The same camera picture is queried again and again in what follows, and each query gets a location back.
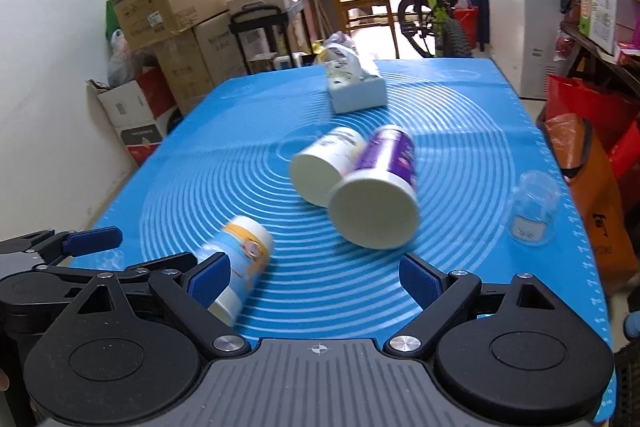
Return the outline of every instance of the gray gripper base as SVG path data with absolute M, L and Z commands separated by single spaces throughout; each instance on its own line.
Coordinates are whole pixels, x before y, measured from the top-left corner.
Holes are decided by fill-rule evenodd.
M 54 420 L 44 427 L 60 427 Z M 198 388 L 141 427 L 480 427 L 447 401 L 415 360 L 369 339 L 263 340 L 211 364 Z

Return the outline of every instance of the shelf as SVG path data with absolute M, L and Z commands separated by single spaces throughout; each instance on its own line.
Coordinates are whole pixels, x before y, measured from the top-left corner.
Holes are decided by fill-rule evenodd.
M 617 64 L 611 64 L 604 60 L 600 53 L 598 52 L 598 47 L 596 44 L 591 42 L 585 35 L 580 33 L 578 26 L 575 24 L 568 24 L 565 22 L 560 23 L 560 27 L 563 32 L 572 36 L 578 44 L 581 45 L 585 50 L 590 52 L 591 55 L 596 57 L 601 63 L 603 63 L 611 73 L 613 73 L 616 77 L 618 77 L 629 89 L 631 89 L 637 96 L 640 96 L 640 79 L 635 76 L 631 71 L 619 66 Z

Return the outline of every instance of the white refrigerator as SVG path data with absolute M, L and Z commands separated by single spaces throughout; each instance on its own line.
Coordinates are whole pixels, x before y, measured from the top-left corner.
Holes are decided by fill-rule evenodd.
M 569 70 L 554 60 L 560 1 L 489 0 L 491 56 L 521 98 L 546 100 L 546 76 Z

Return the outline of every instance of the table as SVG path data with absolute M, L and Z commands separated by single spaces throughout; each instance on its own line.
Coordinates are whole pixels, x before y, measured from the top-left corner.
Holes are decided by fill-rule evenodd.
M 607 309 L 582 221 L 545 140 L 487 59 L 379 61 L 389 106 L 332 115 L 321 66 L 260 73 L 217 87 L 169 135 L 97 226 L 117 225 L 120 248 L 75 266 L 122 269 L 181 251 L 197 253 L 236 215 L 273 234 L 270 266 L 238 330 L 259 337 L 372 337 L 379 343 L 420 308 L 398 281 L 413 251 L 443 271 L 485 282 L 534 273 L 609 344 Z M 322 208 L 293 190 L 290 158 L 337 125 L 369 137 L 394 123 L 415 137 L 421 223 L 392 251 L 347 243 Z M 549 172 L 562 187 L 556 235 L 531 250 L 505 230 L 519 176 Z M 611 416 L 613 387 L 597 416 Z
M 578 26 L 575 24 L 561 23 L 560 27 L 562 31 L 570 35 L 578 45 L 584 50 L 588 55 L 597 59 L 597 61 L 604 65 L 610 73 L 612 73 L 617 79 L 619 79 L 623 84 L 625 84 L 628 89 L 630 89 L 636 96 L 640 96 L 640 78 L 635 76 L 630 70 L 623 68 L 617 64 L 611 64 L 611 62 L 607 62 L 600 57 L 598 52 L 598 47 L 596 44 L 591 42 L 589 38 L 582 33 L 578 29 Z M 575 67 L 577 67 L 580 60 L 584 57 L 584 53 L 578 54 L 575 59 L 574 66 L 571 68 L 567 76 L 574 76 Z

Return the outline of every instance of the blue gripper pad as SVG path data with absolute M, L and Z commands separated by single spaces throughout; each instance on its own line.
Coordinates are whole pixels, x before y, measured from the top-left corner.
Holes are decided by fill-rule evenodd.
M 198 264 L 187 286 L 187 293 L 196 299 L 205 308 L 209 308 L 218 298 L 227 285 L 231 276 L 231 261 L 228 256 L 222 255 L 217 259 L 206 259 Z
M 442 295 L 440 280 L 423 270 L 410 257 L 403 255 L 400 258 L 398 273 L 402 288 L 412 296 L 420 308 L 425 309 Z
M 62 244 L 62 251 L 73 257 L 117 248 L 122 243 L 122 231 L 118 227 L 74 232 Z

